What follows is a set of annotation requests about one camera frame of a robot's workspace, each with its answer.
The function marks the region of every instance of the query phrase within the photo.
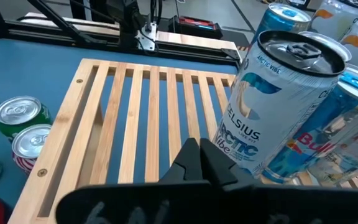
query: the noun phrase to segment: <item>wooden slatted tray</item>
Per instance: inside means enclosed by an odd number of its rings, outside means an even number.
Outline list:
[[[114,81],[103,117],[101,95],[108,75],[113,75]],[[117,129],[126,78],[132,79],[126,125],[124,129]],[[84,185],[105,184],[112,150],[117,150],[112,149],[115,132],[124,133],[117,182],[134,181],[139,115],[146,113],[140,111],[144,80],[150,83],[144,179],[156,182],[161,172],[166,172],[160,170],[159,165],[160,104],[167,105],[168,160],[171,164],[181,148],[177,83],[183,84],[189,137],[200,138],[199,122],[205,119],[208,136],[212,139],[217,128],[213,103],[217,101],[224,113],[227,105],[225,88],[233,79],[234,75],[223,73],[83,59],[9,223],[55,223],[55,208],[65,194]],[[167,86],[166,102],[160,101],[162,80]],[[204,118],[196,112],[195,83],[200,89]],[[211,93],[212,86],[216,94]],[[288,184],[315,183],[303,173]],[[358,177],[342,187],[358,187]]]

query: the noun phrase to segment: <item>blue tabletop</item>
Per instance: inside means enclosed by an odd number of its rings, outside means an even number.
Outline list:
[[[114,52],[103,52],[98,50],[79,49],[74,47],[61,47],[56,45],[36,44],[32,42],[22,42],[16,40],[0,39],[0,101],[7,100],[14,96],[29,95],[38,98],[45,104],[53,117],[56,117],[60,104],[69,87],[81,59],[95,58],[112,60],[118,62],[141,63],[148,65],[158,65],[165,67],[186,68],[192,70],[203,70],[207,72],[221,72],[235,74],[237,69],[228,65],[210,65],[206,63],[187,62],[181,60],[171,60],[165,58],[147,57],[141,55],[120,54]],[[109,77],[106,86],[111,86],[113,77]],[[124,130],[125,115],[128,107],[129,91],[131,79],[124,82],[121,107],[117,120],[117,129]],[[200,89],[195,88],[195,98],[197,114],[203,118],[201,105]],[[104,88],[101,104],[105,110],[107,106],[109,88]],[[145,80],[142,84],[142,96],[148,96],[149,81]],[[160,92],[166,93],[167,86],[163,81],[160,84]],[[217,119],[221,117],[216,92],[210,89],[213,99],[214,110]],[[140,102],[139,134],[138,147],[135,163],[134,182],[144,181],[144,157],[145,157],[145,134],[147,124],[147,102],[148,97],[142,97]],[[167,97],[166,94],[160,95],[160,138],[167,138]],[[178,83],[178,104],[180,114],[181,138],[182,142],[188,137],[186,111],[184,102],[183,85]],[[201,137],[208,137],[205,120],[200,119]],[[110,170],[107,182],[115,183],[118,177],[119,161],[121,160],[122,139],[124,131],[116,131],[114,137],[113,152],[111,155]],[[168,142],[160,142],[160,176],[168,169]],[[21,190],[27,180],[27,176],[12,160],[11,144],[0,133],[0,161],[4,165],[4,173],[0,179],[0,198],[9,205],[14,206],[20,196]]]

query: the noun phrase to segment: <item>floor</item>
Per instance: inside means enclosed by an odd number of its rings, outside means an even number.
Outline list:
[[[55,1],[60,4],[50,4],[52,9],[61,16],[71,17],[69,1]],[[138,0],[142,14],[149,13],[149,2],[149,0]],[[245,35],[250,42],[267,5],[257,0],[227,0],[224,4],[222,3],[222,0],[187,0],[185,4],[178,3],[178,11],[184,16],[218,22],[224,30],[239,32]],[[0,0],[0,10],[8,19],[17,19],[27,12],[37,12],[26,0]],[[162,17],[171,18],[176,13],[174,0],[163,2]]]

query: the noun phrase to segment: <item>wooden board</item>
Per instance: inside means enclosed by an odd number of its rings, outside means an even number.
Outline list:
[[[40,13],[34,13],[29,12],[25,16],[35,16],[35,17],[45,17],[43,14]],[[93,21],[85,21],[82,19],[71,19],[64,17],[64,20],[71,21],[71,22],[81,22],[81,23],[87,23],[90,26],[83,26],[83,25],[74,25],[78,30],[82,31],[88,31],[88,32],[96,32],[99,34],[110,34],[110,35],[119,35],[118,30],[112,30],[108,28],[102,28],[102,27],[95,27],[92,25],[104,25],[109,26],[112,28],[119,29],[118,24],[108,24],[104,22],[93,22]],[[56,26],[52,21],[45,21],[40,19],[24,19],[22,22],[28,22],[31,24],[40,24],[45,26]],[[235,43],[225,40],[216,40],[216,39],[209,39],[204,37],[195,37],[191,35],[183,35],[183,34],[174,34],[169,32],[157,32],[157,40],[164,41],[164,42],[170,42],[170,43],[176,43],[176,44],[184,44],[184,45],[194,45],[198,47],[210,47],[214,49],[233,49],[237,50],[237,47]]]
[[[102,117],[101,94],[108,75],[114,75],[108,106]],[[116,130],[124,79],[132,78],[125,130]],[[108,62],[83,59],[66,93],[45,146],[35,163],[9,224],[55,223],[57,203],[67,193],[89,184],[105,184],[110,156],[114,148],[115,131],[124,133],[123,151],[119,164],[119,183],[134,180],[140,98],[142,82],[149,79],[150,91],[145,153],[145,181],[156,182],[159,178],[159,107],[168,108],[169,163],[181,148],[180,119],[178,112],[178,82],[183,83],[188,133],[200,138],[199,121],[204,119],[208,136],[216,131],[212,90],[216,91],[219,107],[224,112],[227,96],[224,88],[232,83],[234,75],[177,68],[155,67],[132,63]],[[167,102],[160,101],[160,81],[166,80]],[[193,84],[200,87],[204,114],[196,112]],[[266,184],[273,182],[262,179]],[[302,173],[290,185],[312,185],[307,172]],[[342,187],[358,188],[358,178]]]

